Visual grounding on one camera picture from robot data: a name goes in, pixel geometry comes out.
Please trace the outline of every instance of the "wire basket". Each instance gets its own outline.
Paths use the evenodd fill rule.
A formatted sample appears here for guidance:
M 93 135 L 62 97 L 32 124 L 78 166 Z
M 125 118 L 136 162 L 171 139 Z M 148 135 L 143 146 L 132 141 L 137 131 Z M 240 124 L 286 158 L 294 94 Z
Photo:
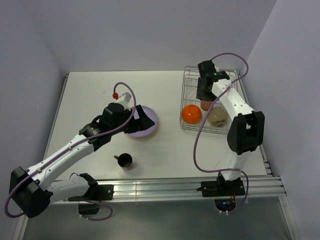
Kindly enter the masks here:
M 237 72 L 234 70 L 223 70 L 223 71 L 225 71 L 229 75 L 230 82 L 235 80 L 238 77 Z M 204 111 L 200 107 L 201 101 L 199 99 L 196 99 L 199 77 L 200 77 L 200 75 L 199 75 L 199 71 L 198 71 L 197 66 L 185 66 L 184 67 L 182 94 L 181 94 L 181 106 L 180 106 L 180 127 L 183 130 L 199 131 L 200 125 L 203 122 L 203 120 L 207 114 L 207 111 Z M 232 87 L 234 87 L 235 90 L 238 91 L 237 84 L 233 84 Z M 182 119 L 182 114 L 181 114 L 182 109 L 189 104 L 197 105 L 201 109 L 202 119 L 197 124 L 189 124 Z M 220 101 L 218 101 L 214 106 L 221 107 L 221 108 L 225 109 Z M 226 134 L 228 134 L 230 124 L 231 124 L 231 119 L 228 115 L 227 123 L 223 127 L 213 126 L 208 121 L 206 121 L 203 126 L 202 131 L 206 132 L 206 133 L 226 135 Z

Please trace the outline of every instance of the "white table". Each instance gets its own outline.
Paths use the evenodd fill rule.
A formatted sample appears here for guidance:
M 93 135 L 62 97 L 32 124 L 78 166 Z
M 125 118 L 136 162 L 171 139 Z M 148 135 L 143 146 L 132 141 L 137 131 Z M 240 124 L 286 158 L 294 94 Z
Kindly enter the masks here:
M 66 82 L 47 156 L 64 146 L 79 130 L 102 114 L 111 102 L 117 82 L 127 83 L 134 91 L 137 104 L 152 108 L 158 115 L 156 132 L 145 139 L 124 133 L 114 135 L 111 142 L 83 158 L 65 171 L 58 180 L 70 174 L 88 173 L 95 179 L 167 179 L 216 176 L 203 173 L 193 163 L 195 131 L 180 128 L 180 103 L 183 71 L 71 72 Z M 119 94 L 128 92 L 124 86 Z M 131 170 L 118 166 L 114 155 L 129 153 Z M 206 170 L 227 167 L 226 135 L 202 133 L 197 148 L 198 164 Z M 259 148 L 247 160 L 243 170 L 249 176 L 264 176 L 266 169 Z

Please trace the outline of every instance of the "gray wall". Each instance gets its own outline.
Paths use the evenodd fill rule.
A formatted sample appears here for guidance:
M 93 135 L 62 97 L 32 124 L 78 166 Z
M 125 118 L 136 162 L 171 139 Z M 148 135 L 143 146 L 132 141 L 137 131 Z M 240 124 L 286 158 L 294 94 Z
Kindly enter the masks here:
M 62 74 L 18 0 L 0 1 L 0 238 L 17 219 L 3 212 L 11 171 L 43 157 L 62 87 Z M 10 211 L 18 213 L 15 204 Z
M 222 52 L 247 58 L 276 0 L 21 2 L 63 69 L 86 72 L 182 70 Z
M 320 1 L 278 0 L 249 58 L 250 103 L 303 239 L 320 236 Z

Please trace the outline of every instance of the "small black cup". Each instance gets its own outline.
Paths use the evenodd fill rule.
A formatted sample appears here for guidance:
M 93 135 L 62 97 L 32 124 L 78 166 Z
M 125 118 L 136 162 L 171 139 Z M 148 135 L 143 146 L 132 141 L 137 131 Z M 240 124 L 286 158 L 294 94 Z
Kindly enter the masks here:
M 132 156 L 129 153 L 122 153 L 114 158 L 118 160 L 118 164 L 122 168 L 128 169 L 132 164 Z

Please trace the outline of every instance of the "orange bowl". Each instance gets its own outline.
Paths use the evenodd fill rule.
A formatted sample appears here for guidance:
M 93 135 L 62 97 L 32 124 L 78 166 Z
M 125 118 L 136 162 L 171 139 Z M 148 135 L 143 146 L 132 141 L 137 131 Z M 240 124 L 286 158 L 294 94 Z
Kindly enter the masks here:
M 202 113 L 197 105 L 190 104 L 182 109 L 182 119 L 188 124 L 197 124 L 201 121 Z

